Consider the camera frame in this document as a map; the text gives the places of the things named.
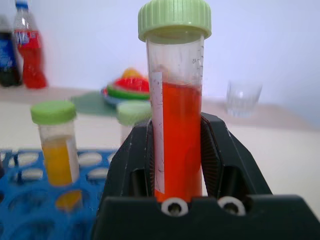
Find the red soda bottle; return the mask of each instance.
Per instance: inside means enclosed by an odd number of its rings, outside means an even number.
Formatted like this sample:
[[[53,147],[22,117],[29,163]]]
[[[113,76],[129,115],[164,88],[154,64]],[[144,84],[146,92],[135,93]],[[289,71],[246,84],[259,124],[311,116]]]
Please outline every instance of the red soda bottle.
[[[29,89],[42,89],[47,86],[43,73],[44,59],[40,35],[33,15],[26,2],[16,2],[17,13],[14,21],[14,34],[17,48],[23,57],[23,83]]]

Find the green screw cap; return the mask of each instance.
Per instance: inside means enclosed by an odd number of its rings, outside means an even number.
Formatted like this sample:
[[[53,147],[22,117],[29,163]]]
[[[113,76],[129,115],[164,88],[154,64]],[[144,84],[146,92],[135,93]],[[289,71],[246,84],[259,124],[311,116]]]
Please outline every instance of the green screw cap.
[[[211,36],[211,9],[204,0],[152,0],[138,15],[139,39],[146,41],[152,30],[184,27],[203,31],[204,38]]]
[[[70,101],[45,101],[31,107],[31,117],[38,125],[64,124],[76,117],[76,107]]]
[[[146,101],[125,101],[117,105],[119,123],[125,126],[134,126],[152,116],[151,105]]]

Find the tube label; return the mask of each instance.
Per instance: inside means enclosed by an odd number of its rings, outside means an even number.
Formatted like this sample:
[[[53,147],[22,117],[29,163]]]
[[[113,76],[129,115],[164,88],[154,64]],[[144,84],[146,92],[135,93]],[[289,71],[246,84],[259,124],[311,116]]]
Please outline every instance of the tube label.
[[[165,193],[164,101],[162,72],[152,72],[150,101],[154,140],[154,189]]]
[[[67,147],[68,157],[69,157],[71,179],[72,179],[72,182],[74,183],[78,180],[79,174],[80,174],[76,139],[74,136],[66,140],[66,147]]]

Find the green plate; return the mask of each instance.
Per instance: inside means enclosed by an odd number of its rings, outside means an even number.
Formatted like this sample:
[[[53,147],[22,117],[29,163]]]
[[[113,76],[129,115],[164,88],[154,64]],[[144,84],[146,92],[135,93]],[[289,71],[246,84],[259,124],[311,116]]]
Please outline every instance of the green plate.
[[[138,92],[138,91],[127,91],[120,89],[119,87],[114,87],[109,84],[106,87],[108,95],[118,99],[137,99],[137,100],[148,100],[150,98],[149,93]]]

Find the bottle label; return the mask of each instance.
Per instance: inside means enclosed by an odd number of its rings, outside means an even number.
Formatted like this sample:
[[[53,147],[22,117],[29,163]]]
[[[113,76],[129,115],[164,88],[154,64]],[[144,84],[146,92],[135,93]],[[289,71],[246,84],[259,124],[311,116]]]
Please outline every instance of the bottle label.
[[[16,30],[14,31],[14,34],[18,48],[41,48],[40,35],[38,31]]]
[[[16,66],[14,46],[11,39],[0,38],[0,68],[14,68]]]

